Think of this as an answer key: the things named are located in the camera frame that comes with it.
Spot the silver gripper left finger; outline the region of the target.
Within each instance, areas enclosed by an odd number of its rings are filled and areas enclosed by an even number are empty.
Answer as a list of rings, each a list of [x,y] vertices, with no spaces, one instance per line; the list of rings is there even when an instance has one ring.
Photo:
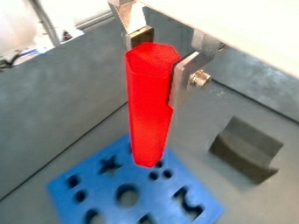
[[[144,5],[137,0],[107,0],[115,17],[123,25],[125,49],[155,41],[155,28],[145,22]]]

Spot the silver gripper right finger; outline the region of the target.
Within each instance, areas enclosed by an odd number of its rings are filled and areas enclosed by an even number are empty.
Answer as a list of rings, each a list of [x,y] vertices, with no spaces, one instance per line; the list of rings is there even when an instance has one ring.
[[[191,46],[195,51],[188,53],[176,63],[172,70],[172,85],[168,105],[177,109],[192,94],[193,88],[205,88],[211,76],[204,67],[212,61],[221,43],[208,34],[195,30]]]

